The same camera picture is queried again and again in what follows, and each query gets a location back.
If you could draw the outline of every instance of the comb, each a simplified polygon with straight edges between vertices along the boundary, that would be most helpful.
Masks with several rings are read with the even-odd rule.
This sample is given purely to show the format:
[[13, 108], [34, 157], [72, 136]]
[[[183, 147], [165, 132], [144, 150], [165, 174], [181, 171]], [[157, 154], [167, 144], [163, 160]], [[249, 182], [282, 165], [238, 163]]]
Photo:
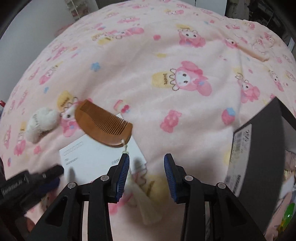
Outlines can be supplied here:
[[133, 128], [131, 123], [89, 100], [83, 101], [76, 108], [75, 119], [86, 134], [104, 145], [122, 147], [131, 138]]

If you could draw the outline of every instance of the metal screw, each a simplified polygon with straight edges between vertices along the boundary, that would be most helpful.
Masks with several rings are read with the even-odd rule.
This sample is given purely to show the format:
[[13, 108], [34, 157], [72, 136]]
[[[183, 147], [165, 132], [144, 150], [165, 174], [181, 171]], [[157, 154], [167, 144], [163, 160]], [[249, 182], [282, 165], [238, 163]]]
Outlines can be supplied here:
[[76, 183], [68, 183], [68, 188], [74, 188], [76, 186]]
[[193, 177], [190, 176], [190, 175], [187, 175], [184, 177], [186, 181], [192, 181], [193, 180]]
[[218, 188], [225, 189], [226, 185], [224, 183], [218, 183]]
[[109, 176], [107, 175], [104, 175], [104, 176], [101, 176], [101, 180], [104, 182], [104, 181], [108, 181], [109, 180]]

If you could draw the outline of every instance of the pink blanket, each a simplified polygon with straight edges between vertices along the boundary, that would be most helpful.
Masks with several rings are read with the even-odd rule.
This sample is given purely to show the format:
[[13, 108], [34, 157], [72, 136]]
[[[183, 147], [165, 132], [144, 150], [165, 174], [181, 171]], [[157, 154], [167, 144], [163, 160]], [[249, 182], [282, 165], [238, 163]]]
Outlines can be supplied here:
[[[110, 206], [114, 240], [179, 240], [184, 207], [169, 197], [164, 155], [172, 153], [203, 182], [224, 181], [236, 128], [274, 96], [296, 114], [295, 70], [286, 45], [258, 23], [177, 0], [109, 5], [59, 35], [14, 88], [0, 123], [6, 177], [60, 163], [59, 149], [84, 134], [74, 110], [91, 98], [133, 123], [147, 160], [137, 182], [163, 215], [145, 226], [124, 198]], [[41, 107], [59, 110], [62, 121], [32, 144], [24, 138], [26, 122]], [[36, 222], [47, 205], [28, 216]]]

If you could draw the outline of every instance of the tassel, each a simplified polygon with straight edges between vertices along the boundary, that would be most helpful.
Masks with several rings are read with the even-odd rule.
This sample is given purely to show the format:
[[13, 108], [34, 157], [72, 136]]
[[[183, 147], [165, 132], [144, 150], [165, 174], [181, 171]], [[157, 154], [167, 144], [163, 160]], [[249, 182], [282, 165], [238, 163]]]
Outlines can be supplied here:
[[138, 207], [142, 215], [143, 223], [145, 225], [151, 225], [157, 223], [161, 220], [162, 216], [156, 210], [153, 202], [147, 197], [146, 193], [139, 187], [139, 185], [134, 181], [131, 170], [128, 172], [126, 179], [127, 192], [132, 192], [133, 196], [137, 202]]

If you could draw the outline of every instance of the white plush toy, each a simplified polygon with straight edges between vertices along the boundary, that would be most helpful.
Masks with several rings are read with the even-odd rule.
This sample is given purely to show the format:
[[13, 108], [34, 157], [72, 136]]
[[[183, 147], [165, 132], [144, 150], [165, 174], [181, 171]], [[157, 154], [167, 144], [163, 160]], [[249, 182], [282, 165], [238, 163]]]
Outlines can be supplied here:
[[29, 142], [37, 143], [41, 136], [56, 128], [59, 122], [58, 111], [42, 107], [28, 121], [25, 137]]

